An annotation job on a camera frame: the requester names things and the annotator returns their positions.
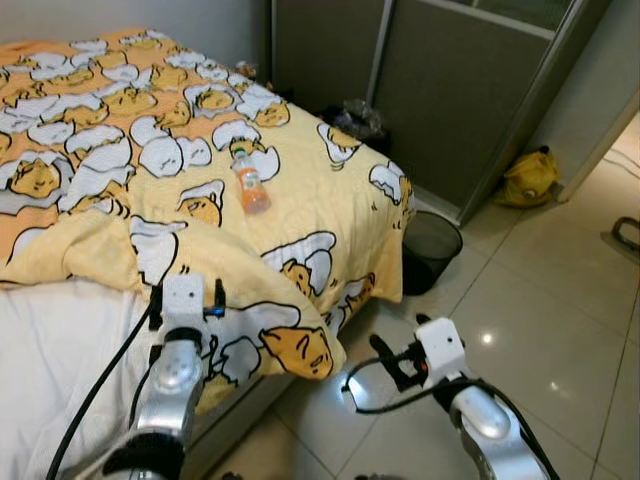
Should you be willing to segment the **black bin with plastic bag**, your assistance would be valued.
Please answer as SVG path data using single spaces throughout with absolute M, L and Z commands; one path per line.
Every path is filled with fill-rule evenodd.
M 380 154 L 389 154 L 390 132 L 384 116 L 362 99 L 347 99 L 340 105 L 329 105 L 319 111 L 325 123 L 349 134 L 357 141 L 369 145 Z

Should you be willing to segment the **grey sliding wardrobe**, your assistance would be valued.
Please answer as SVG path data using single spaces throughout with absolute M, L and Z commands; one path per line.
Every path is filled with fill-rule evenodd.
M 611 0 L 270 0 L 270 79 L 312 113 L 362 100 L 417 195 L 467 221 Z

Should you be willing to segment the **black mesh waste bin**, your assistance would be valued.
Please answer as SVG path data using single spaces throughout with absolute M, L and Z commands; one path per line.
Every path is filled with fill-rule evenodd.
M 451 220 L 428 210 L 417 210 L 404 225 L 402 287 L 408 296 L 425 294 L 463 248 L 460 230 Z

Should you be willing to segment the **yellow cartoon print blanket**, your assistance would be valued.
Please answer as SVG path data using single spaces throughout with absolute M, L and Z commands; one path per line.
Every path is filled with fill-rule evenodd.
M 244 212 L 232 147 L 264 152 L 269 210 Z M 349 317 L 401 297 L 411 193 L 389 157 L 154 29 L 0 45 L 0 291 L 221 279 L 201 410 L 339 371 Z

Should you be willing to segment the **yellow soft bag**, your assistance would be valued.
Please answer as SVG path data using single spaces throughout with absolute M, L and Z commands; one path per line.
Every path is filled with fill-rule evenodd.
M 541 146 L 513 161 L 500 179 L 493 201 L 511 209 L 534 209 L 547 204 L 559 175 L 561 173 L 550 148 Z

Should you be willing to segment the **floor fan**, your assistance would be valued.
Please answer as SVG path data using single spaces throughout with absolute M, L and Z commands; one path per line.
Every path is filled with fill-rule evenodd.
M 611 228 L 611 238 L 621 247 L 626 248 L 627 251 L 639 255 L 640 242 L 639 242 L 639 229 L 640 221 L 636 218 L 627 218 L 622 216 L 614 221 Z

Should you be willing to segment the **white bed sheet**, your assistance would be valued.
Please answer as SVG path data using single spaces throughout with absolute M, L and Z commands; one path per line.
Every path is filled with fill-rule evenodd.
M 84 397 L 123 343 L 70 440 L 60 470 L 77 470 L 125 429 L 146 367 L 146 294 L 74 279 L 0 291 L 0 480 L 44 479 Z

